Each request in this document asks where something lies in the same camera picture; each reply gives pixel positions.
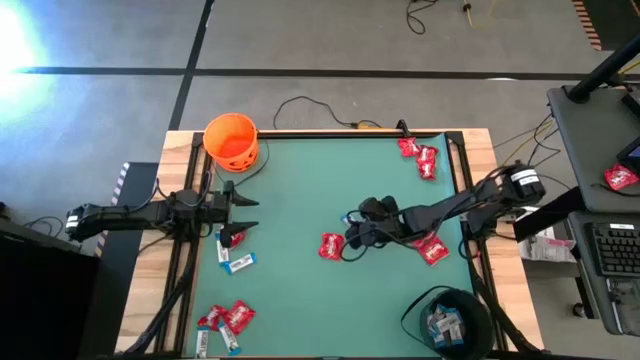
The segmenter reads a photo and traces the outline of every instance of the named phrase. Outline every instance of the candy wrapper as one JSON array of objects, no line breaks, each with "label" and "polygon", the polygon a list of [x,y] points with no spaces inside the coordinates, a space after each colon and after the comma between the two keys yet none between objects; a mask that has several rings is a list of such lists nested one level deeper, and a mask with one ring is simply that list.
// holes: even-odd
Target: candy wrapper
[{"label": "candy wrapper", "polygon": [[233,335],[233,332],[231,332],[231,329],[222,321],[218,325],[218,329],[220,329],[220,334],[222,334],[222,340],[224,340],[229,356],[240,354],[242,349],[240,348],[240,344],[238,344],[238,340]]},{"label": "candy wrapper", "polygon": [[251,264],[255,264],[257,261],[258,259],[256,259],[256,254],[249,253],[236,261],[224,263],[224,268],[225,270],[227,270],[227,273],[231,275],[240,269],[243,269]]},{"label": "candy wrapper", "polygon": [[416,157],[420,177],[424,180],[433,181],[436,179],[436,155],[438,149],[431,146],[420,147],[420,153]]},{"label": "candy wrapper", "polygon": [[421,240],[413,242],[416,250],[431,266],[449,255],[449,249],[437,235],[428,234]]},{"label": "candy wrapper", "polygon": [[224,322],[235,335],[240,335],[255,316],[255,310],[244,301],[238,300],[233,308],[224,315]]},{"label": "candy wrapper", "polygon": [[231,248],[238,246],[244,239],[247,238],[247,231],[241,231],[235,235],[231,236]]},{"label": "candy wrapper", "polygon": [[398,146],[402,150],[402,156],[416,156],[420,152],[420,147],[416,145],[416,138],[401,138],[398,139]]},{"label": "candy wrapper", "polygon": [[209,347],[209,328],[198,327],[198,335],[196,337],[196,359],[206,359],[208,347]]},{"label": "candy wrapper", "polygon": [[340,252],[344,246],[344,237],[340,234],[322,234],[322,245],[318,254],[329,260],[340,261]]},{"label": "candy wrapper", "polygon": [[620,164],[605,171],[604,178],[613,190],[620,190],[638,182],[638,176]]},{"label": "candy wrapper", "polygon": [[433,163],[435,165],[436,155],[438,155],[438,149],[433,146],[422,145],[418,156],[416,156],[416,162],[418,164]]},{"label": "candy wrapper", "polygon": [[218,331],[218,324],[220,318],[227,313],[227,309],[220,305],[213,305],[206,316],[203,316],[198,320],[198,328],[207,327],[212,331]]}]

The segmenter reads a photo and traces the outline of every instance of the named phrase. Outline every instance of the white candy wrapper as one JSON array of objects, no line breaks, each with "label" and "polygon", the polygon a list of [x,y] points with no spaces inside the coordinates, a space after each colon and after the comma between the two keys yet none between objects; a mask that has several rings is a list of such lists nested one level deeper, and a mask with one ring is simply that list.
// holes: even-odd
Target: white candy wrapper
[{"label": "white candy wrapper", "polygon": [[256,259],[256,254],[254,253],[250,253],[247,254],[243,257],[241,257],[240,259],[236,260],[236,261],[232,261],[232,262],[227,262],[224,264],[225,269],[227,270],[227,273],[229,275],[233,274],[234,272],[245,268],[253,263],[255,263],[257,261]]},{"label": "white candy wrapper", "polygon": [[209,345],[209,328],[198,328],[198,337],[196,340],[196,359],[207,358],[207,346]]},{"label": "white candy wrapper", "polygon": [[224,340],[224,344],[229,351],[229,356],[235,356],[242,352],[240,348],[240,344],[238,344],[238,340],[236,336],[233,335],[231,329],[224,323],[224,321],[220,321],[218,324],[218,329],[220,330],[220,334],[222,334],[222,340]]},{"label": "white candy wrapper", "polygon": [[222,246],[220,242],[220,234],[216,234],[216,246],[218,247],[218,263],[220,267],[224,267],[229,263],[229,249]]}]

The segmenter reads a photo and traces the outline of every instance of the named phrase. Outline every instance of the green table mat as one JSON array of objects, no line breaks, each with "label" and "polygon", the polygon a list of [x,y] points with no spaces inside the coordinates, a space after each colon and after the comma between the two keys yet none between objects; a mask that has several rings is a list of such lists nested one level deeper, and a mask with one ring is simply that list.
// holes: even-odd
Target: green table mat
[{"label": "green table mat", "polygon": [[[418,139],[440,150],[432,182],[420,178],[414,158],[401,157],[395,138],[267,141],[268,149],[261,140],[260,159],[249,173],[268,152],[269,162],[237,189],[260,205],[232,210],[234,221],[260,225],[231,251],[231,260],[254,252],[257,263],[228,275],[218,265],[215,237],[202,239],[186,355],[194,356],[198,319],[214,304],[230,309],[242,299],[257,312],[238,336],[242,355],[436,356],[402,331],[400,316],[432,286],[472,290],[467,262],[457,251],[462,238],[457,218],[444,222],[438,233],[451,254],[433,267],[397,244],[370,248],[353,263],[322,259],[318,248],[323,233],[344,233],[340,217],[367,197],[392,195],[404,208],[453,195],[445,137]],[[236,183],[249,173],[220,171]],[[347,257],[356,254],[345,250]],[[419,334],[418,314],[414,310],[405,320],[414,334]],[[219,333],[210,333],[208,350],[210,356],[227,355]]]}]

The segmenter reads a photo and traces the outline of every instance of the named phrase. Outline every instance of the desk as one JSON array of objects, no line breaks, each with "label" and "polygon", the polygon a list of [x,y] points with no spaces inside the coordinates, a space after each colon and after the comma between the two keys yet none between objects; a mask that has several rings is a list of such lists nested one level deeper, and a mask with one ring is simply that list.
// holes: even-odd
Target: desk
[{"label": "desk", "polygon": [[[362,134],[363,132],[371,134],[396,132],[396,130],[332,130],[331,133],[349,133],[352,131],[354,134]],[[460,132],[463,135],[470,175],[474,183],[497,167],[487,129],[420,129],[415,131]],[[264,131],[262,133],[295,134],[297,132],[323,134],[327,131]],[[175,131],[167,134],[158,169],[158,179],[165,192],[178,191],[184,188],[185,178],[187,176],[191,176],[195,180],[192,182],[192,186],[195,186],[196,189],[199,187],[199,181],[202,179],[203,166],[196,166],[196,170],[192,174],[187,174],[193,139],[194,132],[192,131]],[[461,183],[463,170],[460,166],[460,161],[457,160],[459,157],[452,156],[452,158],[455,173],[459,175],[456,176],[457,185],[459,188],[464,188],[464,183]],[[198,164],[204,164],[205,156],[201,151],[197,158],[192,160]],[[511,227],[503,224],[499,226],[498,231],[504,234],[513,234]],[[143,234],[141,246],[144,246],[159,236],[160,234],[157,232],[146,231]],[[175,246],[177,245],[171,241],[161,242],[145,251],[137,259],[118,337],[117,350],[123,350],[129,347],[144,330],[160,307],[165,292],[165,283],[168,277],[172,249]],[[182,245],[181,256],[179,259],[176,259],[179,264],[184,264],[186,261],[186,249],[188,246],[188,244]],[[516,243],[511,240],[491,238],[487,241],[487,253],[489,255],[488,258],[490,260],[495,289],[500,304],[529,341],[542,348],[542,338]],[[478,262],[476,262],[476,267],[479,271],[482,270],[479,268]],[[188,300],[190,305],[194,303],[193,298]],[[176,334],[182,335],[182,337],[186,335],[179,331],[179,324],[177,324],[179,311],[180,303],[176,305],[169,319],[166,334],[167,339],[173,339]],[[171,341],[167,341],[164,349],[172,349],[172,345],[174,344],[175,343]],[[193,344],[185,344],[185,348],[192,346]]]}]

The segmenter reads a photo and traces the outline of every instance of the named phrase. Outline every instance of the wooden table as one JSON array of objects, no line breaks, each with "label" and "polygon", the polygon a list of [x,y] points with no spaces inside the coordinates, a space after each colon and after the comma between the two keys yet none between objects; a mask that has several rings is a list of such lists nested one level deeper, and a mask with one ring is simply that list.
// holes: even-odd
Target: wooden table
[{"label": "wooden table", "polygon": [[[304,132],[309,131],[322,132],[324,130],[304,130]],[[497,167],[488,129],[419,129],[419,131],[461,131],[464,135],[467,158],[474,183],[484,178],[489,171]],[[181,190],[184,187],[193,134],[193,131],[170,131],[167,133],[158,168],[158,179],[162,189],[167,193]],[[458,156],[454,156],[456,174],[461,174],[462,170],[457,160]],[[200,156],[197,161],[203,163],[204,156]],[[202,166],[198,166],[197,169],[195,179],[200,179]],[[456,176],[456,178],[459,180],[459,188],[463,189],[464,184],[460,181],[462,176]],[[195,181],[194,186],[199,186],[198,180]],[[497,230],[499,233],[513,236],[513,229],[509,225],[500,224]],[[158,232],[146,231],[143,235],[141,246],[160,236],[161,234]],[[117,351],[125,350],[132,345],[160,308],[172,246],[171,241],[163,241],[145,250],[138,257],[122,319],[116,347]],[[516,242],[494,237],[487,241],[487,250],[499,303],[525,337],[535,346],[543,348],[538,321]],[[181,263],[184,263],[186,253],[187,251],[182,251],[185,256],[181,259]],[[172,316],[169,319],[168,339],[172,339],[175,334],[178,307],[179,304],[174,307]],[[171,345],[172,342],[167,342],[167,350],[171,349]],[[515,350],[512,344],[509,345],[510,349]]]}]

